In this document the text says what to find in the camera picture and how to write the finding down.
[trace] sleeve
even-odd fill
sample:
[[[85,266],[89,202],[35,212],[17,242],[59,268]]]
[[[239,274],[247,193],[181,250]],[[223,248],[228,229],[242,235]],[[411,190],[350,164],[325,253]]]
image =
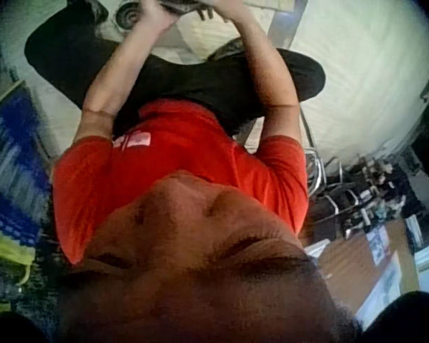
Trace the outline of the sleeve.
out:
[[[308,210],[305,153],[295,139],[271,136],[261,141],[250,159],[244,186],[298,234]]]
[[[69,261],[82,260],[95,229],[111,211],[112,142],[81,139],[54,167],[53,198],[56,232]]]

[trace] forearm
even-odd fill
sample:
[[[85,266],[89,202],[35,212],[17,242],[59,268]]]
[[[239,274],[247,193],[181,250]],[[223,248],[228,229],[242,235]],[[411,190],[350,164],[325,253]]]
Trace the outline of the forearm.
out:
[[[160,31],[148,21],[137,23],[89,87],[83,111],[115,117],[127,100],[159,35]]]
[[[282,57],[249,9],[234,22],[245,45],[256,91],[266,107],[298,106],[294,82]]]

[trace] hand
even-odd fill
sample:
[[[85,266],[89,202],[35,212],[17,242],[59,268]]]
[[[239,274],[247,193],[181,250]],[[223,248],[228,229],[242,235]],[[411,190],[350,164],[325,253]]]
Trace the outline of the hand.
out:
[[[203,4],[211,6],[223,18],[233,22],[241,20],[248,13],[248,8],[243,0],[199,0]]]
[[[175,24],[179,16],[168,12],[157,0],[141,0],[142,17],[140,21],[151,24],[159,33],[162,33]]]

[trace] white floor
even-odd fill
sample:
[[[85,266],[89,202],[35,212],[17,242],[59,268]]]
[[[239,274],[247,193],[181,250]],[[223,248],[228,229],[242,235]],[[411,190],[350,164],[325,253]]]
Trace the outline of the white floor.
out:
[[[101,0],[108,8],[118,0]],[[294,1],[261,1],[287,6]],[[55,154],[72,141],[79,110],[31,68],[24,58],[26,38],[65,0],[8,1],[0,11],[0,42],[6,62],[14,66],[38,96],[47,116]],[[267,31],[273,10],[255,9]],[[178,29],[196,53],[205,58],[237,35],[221,19],[200,22],[184,17]],[[305,110],[317,147],[325,159],[338,155],[351,162],[358,154],[392,151],[424,110],[419,94],[429,79],[429,24],[406,0],[310,0],[292,49],[318,60],[327,84]],[[173,49],[159,54],[178,61]],[[257,143],[260,126],[251,144]]]

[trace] wooden table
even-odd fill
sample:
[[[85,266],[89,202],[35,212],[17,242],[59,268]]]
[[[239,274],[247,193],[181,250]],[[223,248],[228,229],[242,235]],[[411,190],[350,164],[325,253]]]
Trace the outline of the wooden table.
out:
[[[398,252],[403,274],[402,293],[418,290],[418,273],[408,249],[404,221],[388,222],[385,226],[390,250],[392,254]],[[385,271],[392,254],[375,266],[367,237],[359,233],[349,241],[337,239],[330,243],[321,254],[318,266],[327,280],[331,295],[356,313]]]

